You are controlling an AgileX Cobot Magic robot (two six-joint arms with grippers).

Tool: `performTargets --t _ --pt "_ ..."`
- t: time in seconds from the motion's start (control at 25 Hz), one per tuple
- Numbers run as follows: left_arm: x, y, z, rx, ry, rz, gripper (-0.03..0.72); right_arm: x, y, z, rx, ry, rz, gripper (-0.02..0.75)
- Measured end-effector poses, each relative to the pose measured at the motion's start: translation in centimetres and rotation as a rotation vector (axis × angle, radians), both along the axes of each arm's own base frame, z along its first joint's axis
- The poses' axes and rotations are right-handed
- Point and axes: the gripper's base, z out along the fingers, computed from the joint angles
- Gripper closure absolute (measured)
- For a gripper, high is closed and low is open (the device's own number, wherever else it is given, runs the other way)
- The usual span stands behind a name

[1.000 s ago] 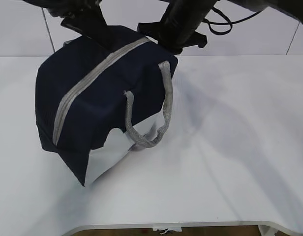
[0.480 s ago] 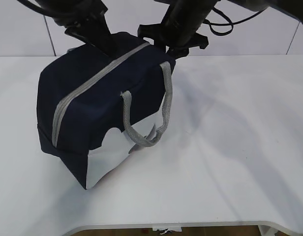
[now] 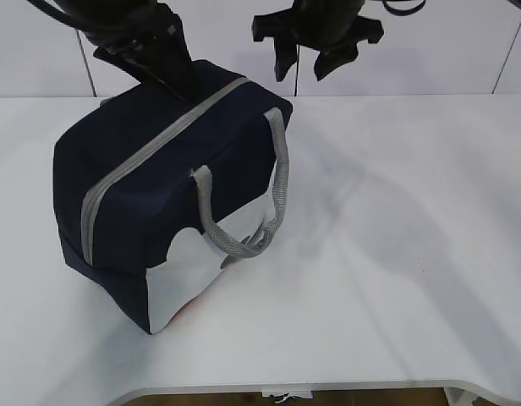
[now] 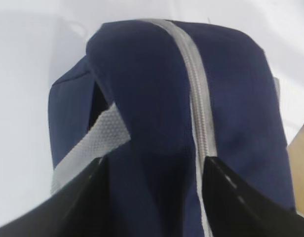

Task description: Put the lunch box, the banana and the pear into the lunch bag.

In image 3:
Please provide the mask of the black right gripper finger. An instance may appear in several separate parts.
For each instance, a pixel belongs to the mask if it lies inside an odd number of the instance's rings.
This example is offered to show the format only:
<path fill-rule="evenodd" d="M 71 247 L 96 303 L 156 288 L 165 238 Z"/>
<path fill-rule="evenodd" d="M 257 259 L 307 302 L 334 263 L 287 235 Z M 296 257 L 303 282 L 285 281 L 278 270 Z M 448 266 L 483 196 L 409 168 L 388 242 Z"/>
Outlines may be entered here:
<path fill-rule="evenodd" d="M 288 71 L 298 61 L 298 45 L 292 35 L 280 35 L 274 38 L 276 81 L 283 81 Z"/>
<path fill-rule="evenodd" d="M 358 56 L 359 50 L 356 44 L 320 52 L 314 64 L 316 79 L 318 81 L 325 79 L 334 70 L 352 63 Z"/>

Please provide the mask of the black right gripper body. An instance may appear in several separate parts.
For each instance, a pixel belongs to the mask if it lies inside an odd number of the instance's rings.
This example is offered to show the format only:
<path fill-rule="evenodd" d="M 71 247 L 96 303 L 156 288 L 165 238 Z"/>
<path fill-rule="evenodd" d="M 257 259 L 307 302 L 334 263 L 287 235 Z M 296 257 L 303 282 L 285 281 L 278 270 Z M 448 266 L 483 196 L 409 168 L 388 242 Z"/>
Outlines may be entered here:
<path fill-rule="evenodd" d="M 256 15 L 255 42 L 271 37 L 286 46 L 326 52 L 358 41 L 377 43 L 384 35 L 377 19 L 359 16 L 365 3 L 356 0 L 294 1 L 290 8 Z"/>

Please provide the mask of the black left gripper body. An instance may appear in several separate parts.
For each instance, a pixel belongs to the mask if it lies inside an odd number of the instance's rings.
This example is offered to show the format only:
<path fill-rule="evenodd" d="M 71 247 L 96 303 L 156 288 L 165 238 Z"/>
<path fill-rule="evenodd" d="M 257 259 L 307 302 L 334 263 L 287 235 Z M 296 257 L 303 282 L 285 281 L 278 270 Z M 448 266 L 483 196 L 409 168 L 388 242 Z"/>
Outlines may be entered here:
<path fill-rule="evenodd" d="M 154 47 L 169 58 L 185 60 L 182 21 L 158 1 L 58 1 L 87 39 L 110 53 Z"/>

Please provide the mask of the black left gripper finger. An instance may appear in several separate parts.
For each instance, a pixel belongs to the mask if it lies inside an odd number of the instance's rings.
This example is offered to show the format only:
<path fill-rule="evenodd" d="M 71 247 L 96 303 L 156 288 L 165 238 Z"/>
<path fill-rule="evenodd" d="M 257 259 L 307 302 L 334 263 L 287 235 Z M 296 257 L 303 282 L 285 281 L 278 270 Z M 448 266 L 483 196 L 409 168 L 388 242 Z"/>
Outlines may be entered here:
<path fill-rule="evenodd" d="M 176 96 L 169 79 L 174 55 L 141 47 L 98 47 L 93 56 L 132 76 L 140 83 L 152 82 Z"/>
<path fill-rule="evenodd" d="M 129 61 L 150 80 L 190 101 L 198 95 L 198 80 L 182 31 L 149 33 L 133 40 Z"/>

